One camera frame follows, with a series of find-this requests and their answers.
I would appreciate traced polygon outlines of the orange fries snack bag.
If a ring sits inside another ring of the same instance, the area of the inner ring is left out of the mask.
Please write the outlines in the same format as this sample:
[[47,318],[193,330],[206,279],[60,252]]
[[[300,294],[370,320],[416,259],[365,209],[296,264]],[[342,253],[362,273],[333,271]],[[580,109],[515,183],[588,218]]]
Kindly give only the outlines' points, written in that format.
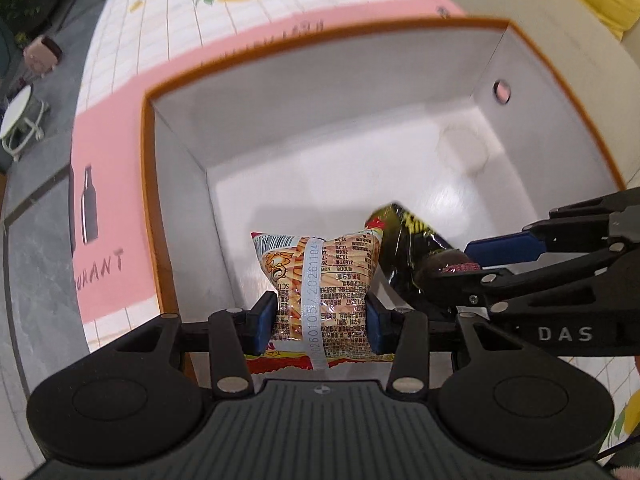
[[333,240],[252,234],[262,272],[276,290],[278,307],[266,352],[248,360],[251,373],[390,362],[390,353],[378,356],[371,350],[366,326],[366,296],[382,239],[379,228]]

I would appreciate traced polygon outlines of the black dark snack packet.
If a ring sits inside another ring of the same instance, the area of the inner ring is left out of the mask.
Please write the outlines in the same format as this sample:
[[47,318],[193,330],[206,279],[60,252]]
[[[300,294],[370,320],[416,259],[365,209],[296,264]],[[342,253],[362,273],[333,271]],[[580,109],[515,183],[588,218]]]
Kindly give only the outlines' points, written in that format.
[[442,276],[472,273],[480,265],[459,249],[453,248],[431,226],[398,203],[378,208],[364,224],[366,229],[382,232],[378,265],[396,294],[416,310],[435,314],[434,281]]

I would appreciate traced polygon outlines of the pink small heater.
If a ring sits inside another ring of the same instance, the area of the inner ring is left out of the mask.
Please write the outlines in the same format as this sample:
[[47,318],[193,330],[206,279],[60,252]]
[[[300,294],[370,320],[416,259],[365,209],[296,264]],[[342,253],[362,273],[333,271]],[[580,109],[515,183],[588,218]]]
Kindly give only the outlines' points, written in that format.
[[54,70],[61,61],[62,55],[60,46],[47,35],[38,36],[23,50],[27,68],[38,76]]

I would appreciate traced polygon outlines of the white rolling stool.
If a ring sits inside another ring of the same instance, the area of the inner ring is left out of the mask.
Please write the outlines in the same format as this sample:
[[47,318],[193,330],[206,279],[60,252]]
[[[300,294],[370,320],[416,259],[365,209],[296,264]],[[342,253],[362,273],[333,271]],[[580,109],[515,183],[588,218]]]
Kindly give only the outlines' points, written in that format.
[[26,84],[8,102],[1,122],[1,145],[14,162],[18,162],[32,141],[41,141],[46,134],[43,118],[50,105],[35,94],[34,85]]

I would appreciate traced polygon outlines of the checkered pink white tablecloth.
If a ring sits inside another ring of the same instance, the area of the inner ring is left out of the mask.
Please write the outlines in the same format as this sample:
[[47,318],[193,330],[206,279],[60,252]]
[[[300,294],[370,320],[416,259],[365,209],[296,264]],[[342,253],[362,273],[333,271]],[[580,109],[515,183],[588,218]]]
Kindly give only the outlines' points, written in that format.
[[391,202],[451,244],[639,182],[639,65],[577,0],[107,0],[70,226],[90,350],[248,308],[253,232]]

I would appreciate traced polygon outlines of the orange cardboard box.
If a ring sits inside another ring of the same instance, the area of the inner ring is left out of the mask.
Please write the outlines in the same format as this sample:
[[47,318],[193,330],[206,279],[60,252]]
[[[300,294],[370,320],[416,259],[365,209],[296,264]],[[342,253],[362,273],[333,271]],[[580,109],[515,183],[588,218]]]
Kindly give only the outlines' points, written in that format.
[[255,231],[332,238],[396,202],[463,247],[625,185],[567,83],[488,18],[230,39],[154,84],[141,133],[158,303],[186,322],[268,288]]

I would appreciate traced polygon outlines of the beige sofa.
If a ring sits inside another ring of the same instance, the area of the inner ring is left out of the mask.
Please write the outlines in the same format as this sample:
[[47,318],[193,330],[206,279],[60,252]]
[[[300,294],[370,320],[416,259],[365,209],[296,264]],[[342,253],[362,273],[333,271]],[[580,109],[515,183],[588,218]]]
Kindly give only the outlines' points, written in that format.
[[639,184],[639,55],[578,0],[454,0],[508,18],[559,70],[603,136],[623,182]]

